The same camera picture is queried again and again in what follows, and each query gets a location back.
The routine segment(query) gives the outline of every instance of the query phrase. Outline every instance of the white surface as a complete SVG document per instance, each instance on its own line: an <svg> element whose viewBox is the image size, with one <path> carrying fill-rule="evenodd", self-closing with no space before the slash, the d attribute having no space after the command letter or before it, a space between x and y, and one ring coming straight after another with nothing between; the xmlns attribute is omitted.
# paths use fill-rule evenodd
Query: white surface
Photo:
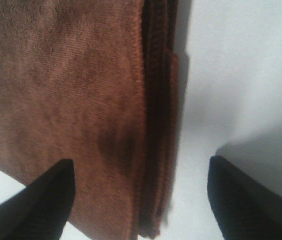
<svg viewBox="0 0 282 240"><path fill-rule="evenodd" d="M158 239L221 240L206 192L217 150L282 195L282 0L179 5L181 106L187 88L174 189ZM22 188L0 172L0 202ZM62 240L71 239L88 238L67 224Z"/></svg>

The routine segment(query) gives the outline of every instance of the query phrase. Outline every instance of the brown towel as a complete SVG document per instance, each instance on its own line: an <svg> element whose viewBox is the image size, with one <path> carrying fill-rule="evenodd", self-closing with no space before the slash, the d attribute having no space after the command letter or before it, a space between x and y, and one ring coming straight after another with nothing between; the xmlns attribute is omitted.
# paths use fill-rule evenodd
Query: brown towel
<svg viewBox="0 0 282 240"><path fill-rule="evenodd" d="M154 238L169 192L176 0L0 0L0 170L74 160L70 221Z"/></svg>

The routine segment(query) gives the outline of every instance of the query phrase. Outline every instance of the fabric texture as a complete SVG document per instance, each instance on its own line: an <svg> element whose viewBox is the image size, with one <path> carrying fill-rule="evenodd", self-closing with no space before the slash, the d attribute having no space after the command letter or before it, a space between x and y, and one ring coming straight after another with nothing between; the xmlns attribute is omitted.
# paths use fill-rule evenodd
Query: fabric texture
<svg viewBox="0 0 282 240"><path fill-rule="evenodd" d="M58 240L75 196L73 161L63 159L0 204L0 240Z"/></svg>
<svg viewBox="0 0 282 240"><path fill-rule="evenodd" d="M282 197L220 156L210 160L207 191L225 240L282 240Z"/></svg>
<svg viewBox="0 0 282 240"><path fill-rule="evenodd" d="M175 0L0 0L0 170L29 184L70 158L70 222L154 238L176 120Z"/></svg>

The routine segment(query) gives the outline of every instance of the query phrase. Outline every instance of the folded towel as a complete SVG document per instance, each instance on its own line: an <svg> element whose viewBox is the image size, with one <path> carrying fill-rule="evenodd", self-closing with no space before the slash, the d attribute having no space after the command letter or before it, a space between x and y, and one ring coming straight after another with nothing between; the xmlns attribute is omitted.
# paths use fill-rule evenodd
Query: folded towel
<svg viewBox="0 0 282 240"><path fill-rule="evenodd" d="M176 119L176 0L0 0L0 170L29 184L71 158L70 221L154 238Z"/></svg>

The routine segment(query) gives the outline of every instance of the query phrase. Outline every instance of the brown cloth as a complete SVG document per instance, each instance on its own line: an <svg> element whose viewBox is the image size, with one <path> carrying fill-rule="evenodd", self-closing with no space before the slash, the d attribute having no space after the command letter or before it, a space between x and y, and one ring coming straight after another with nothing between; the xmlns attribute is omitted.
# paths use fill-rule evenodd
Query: brown cloth
<svg viewBox="0 0 282 240"><path fill-rule="evenodd" d="M176 119L175 0L0 0L0 170L29 184L71 158L70 222L154 238Z"/></svg>

